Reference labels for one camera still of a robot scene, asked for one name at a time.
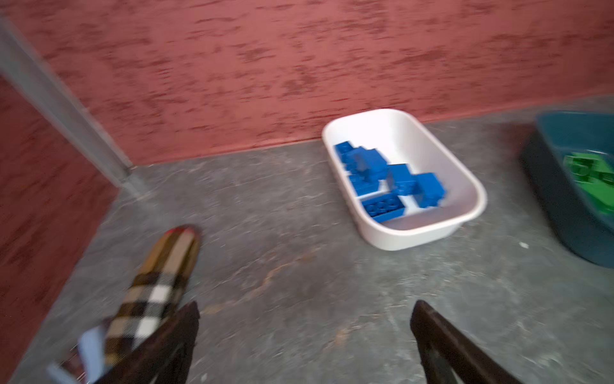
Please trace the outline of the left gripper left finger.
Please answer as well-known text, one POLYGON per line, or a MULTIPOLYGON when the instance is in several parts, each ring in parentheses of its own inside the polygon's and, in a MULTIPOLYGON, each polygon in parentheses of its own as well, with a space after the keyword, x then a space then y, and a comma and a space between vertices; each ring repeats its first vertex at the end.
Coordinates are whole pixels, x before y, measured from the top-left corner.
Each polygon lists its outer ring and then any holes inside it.
POLYGON ((193 358, 199 320, 196 302, 186 304, 98 382, 185 383, 193 358))

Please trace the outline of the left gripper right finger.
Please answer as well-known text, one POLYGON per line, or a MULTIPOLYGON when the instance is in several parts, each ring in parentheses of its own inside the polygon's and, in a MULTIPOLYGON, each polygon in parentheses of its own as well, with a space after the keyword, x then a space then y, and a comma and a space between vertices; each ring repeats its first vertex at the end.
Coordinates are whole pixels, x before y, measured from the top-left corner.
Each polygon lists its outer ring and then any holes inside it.
POLYGON ((520 382, 424 300, 416 302, 410 328, 428 384, 520 382))

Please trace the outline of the blue lego long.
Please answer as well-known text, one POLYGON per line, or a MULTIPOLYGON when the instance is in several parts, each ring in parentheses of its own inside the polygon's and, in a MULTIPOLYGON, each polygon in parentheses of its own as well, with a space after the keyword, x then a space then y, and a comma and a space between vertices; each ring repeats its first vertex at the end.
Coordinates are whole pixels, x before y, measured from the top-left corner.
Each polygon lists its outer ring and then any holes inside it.
POLYGON ((396 194, 378 195, 361 204, 369 217, 378 223, 397 219, 405 213, 405 205, 396 194))

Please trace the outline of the small blue lego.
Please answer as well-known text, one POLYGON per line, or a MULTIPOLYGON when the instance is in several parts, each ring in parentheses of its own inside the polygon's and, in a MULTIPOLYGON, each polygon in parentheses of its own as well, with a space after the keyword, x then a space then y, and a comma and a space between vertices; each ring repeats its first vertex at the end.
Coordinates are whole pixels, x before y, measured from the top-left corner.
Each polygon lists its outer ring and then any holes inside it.
POLYGON ((337 155, 343 158, 348 152, 354 150, 353 145, 349 141, 341 142, 334 146, 337 155))

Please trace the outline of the green lego square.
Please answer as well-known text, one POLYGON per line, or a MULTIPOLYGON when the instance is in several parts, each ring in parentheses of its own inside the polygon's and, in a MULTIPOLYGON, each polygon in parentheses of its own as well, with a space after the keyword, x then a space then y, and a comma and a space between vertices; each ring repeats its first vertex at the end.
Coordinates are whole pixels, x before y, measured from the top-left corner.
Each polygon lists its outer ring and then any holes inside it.
POLYGON ((576 182, 590 183, 593 181, 593 167, 597 163, 596 155, 570 154, 564 157, 563 163, 576 182))

